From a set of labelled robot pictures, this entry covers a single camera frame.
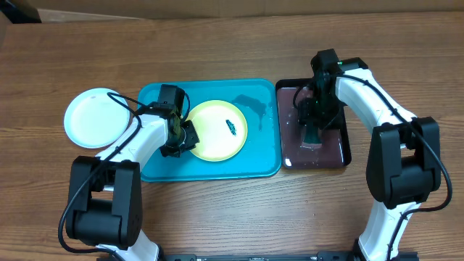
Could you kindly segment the light blue plate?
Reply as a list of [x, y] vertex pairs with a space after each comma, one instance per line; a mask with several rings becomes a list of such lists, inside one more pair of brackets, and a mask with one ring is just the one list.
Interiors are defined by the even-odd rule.
[[98, 149], [116, 141], [131, 121], [127, 101], [108, 88], [92, 88], [76, 96], [66, 109], [63, 126], [78, 146]]

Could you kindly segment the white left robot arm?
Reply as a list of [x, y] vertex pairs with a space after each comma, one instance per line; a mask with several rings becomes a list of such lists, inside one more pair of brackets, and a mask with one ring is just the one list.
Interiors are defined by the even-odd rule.
[[155, 152], [180, 157], [199, 137], [188, 120], [189, 95], [163, 84], [156, 101], [140, 103], [121, 137], [95, 157], [77, 157], [58, 225], [61, 247], [74, 254], [103, 252], [109, 260], [163, 260], [158, 245], [142, 231], [141, 171]]

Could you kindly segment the green orange sponge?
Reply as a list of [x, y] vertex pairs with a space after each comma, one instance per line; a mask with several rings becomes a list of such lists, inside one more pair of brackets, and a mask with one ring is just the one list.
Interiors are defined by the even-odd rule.
[[309, 145], [322, 144], [319, 129], [311, 123], [306, 124], [302, 142]]

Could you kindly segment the yellow plate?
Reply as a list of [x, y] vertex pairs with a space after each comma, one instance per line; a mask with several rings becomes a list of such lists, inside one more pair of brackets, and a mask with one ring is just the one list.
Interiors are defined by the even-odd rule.
[[240, 152], [247, 140], [247, 120], [232, 103], [209, 100], [198, 104], [188, 115], [199, 142], [191, 153], [201, 160], [221, 162]]

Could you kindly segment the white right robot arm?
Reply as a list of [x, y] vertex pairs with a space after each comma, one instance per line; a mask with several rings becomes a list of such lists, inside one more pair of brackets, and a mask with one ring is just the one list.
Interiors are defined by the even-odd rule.
[[382, 89], [359, 57], [340, 60], [334, 49], [310, 62], [312, 92], [294, 100], [298, 121], [324, 130], [349, 107], [370, 131], [366, 182], [374, 198], [365, 230], [343, 260], [417, 260], [398, 250], [413, 214], [436, 212], [452, 200], [452, 182], [440, 158], [439, 125], [417, 117]]

